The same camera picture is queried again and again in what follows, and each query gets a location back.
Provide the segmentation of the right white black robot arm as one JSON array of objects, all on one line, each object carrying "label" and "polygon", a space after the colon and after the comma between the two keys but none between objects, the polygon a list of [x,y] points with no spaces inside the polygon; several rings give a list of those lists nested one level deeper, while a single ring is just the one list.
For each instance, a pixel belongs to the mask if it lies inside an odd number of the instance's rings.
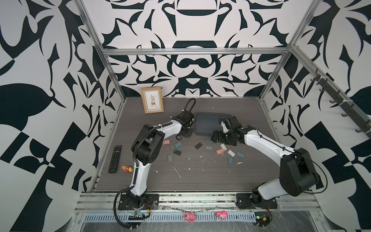
[{"label": "right white black robot arm", "polygon": [[235,116],[223,119],[221,126],[222,130],[213,132],[211,140],[214,143],[230,146],[241,143],[253,147],[280,167],[277,179],[252,190],[249,206],[261,206],[285,195],[297,197],[320,181],[315,169],[316,163],[307,150],[280,144],[250,125],[242,126]]}]

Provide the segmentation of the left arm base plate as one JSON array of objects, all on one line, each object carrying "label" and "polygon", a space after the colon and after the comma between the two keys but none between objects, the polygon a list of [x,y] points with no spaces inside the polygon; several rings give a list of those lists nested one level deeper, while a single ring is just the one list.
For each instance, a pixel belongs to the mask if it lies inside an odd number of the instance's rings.
[{"label": "left arm base plate", "polygon": [[158,203],[158,194],[145,194],[140,197],[122,194],[118,201],[118,210],[157,210]]}]

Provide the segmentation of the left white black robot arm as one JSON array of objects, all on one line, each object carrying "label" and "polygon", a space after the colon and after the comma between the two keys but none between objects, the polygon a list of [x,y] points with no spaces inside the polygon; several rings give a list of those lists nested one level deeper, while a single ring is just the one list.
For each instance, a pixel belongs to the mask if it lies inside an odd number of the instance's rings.
[{"label": "left white black robot arm", "polygon": [[146,124],[142,127],[131,147],[134,174],[127,197],[133,207],[140,208],[145,202],[150,166],[158,157],[164,139],[173,135],[189,137],[194,121],[194,114],[183,110],[180,115],[170,118],[166,123],[155,126]]}]

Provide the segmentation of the dark grey storage box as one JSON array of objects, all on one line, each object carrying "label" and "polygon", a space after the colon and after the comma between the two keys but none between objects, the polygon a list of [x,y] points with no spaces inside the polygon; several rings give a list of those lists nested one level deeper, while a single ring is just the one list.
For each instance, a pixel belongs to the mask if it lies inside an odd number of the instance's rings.
[{"label": "dark grey storage box", "polygon": [[197,112],[195,115],[195,133],[198,136],[212,136],[214,131],[222,131],[221,122],[231,117],[230,114]]}]

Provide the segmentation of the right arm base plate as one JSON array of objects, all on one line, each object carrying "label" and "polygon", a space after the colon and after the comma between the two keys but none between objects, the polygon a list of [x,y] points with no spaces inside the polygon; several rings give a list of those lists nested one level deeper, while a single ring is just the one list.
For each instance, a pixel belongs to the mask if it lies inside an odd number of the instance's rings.
[{"label": "right arm base plate", "polygon": [[275,198],[264,200],[257,193],[237,193],[236,205],[239,209],[264,208],[270,210],[278,208]]}]

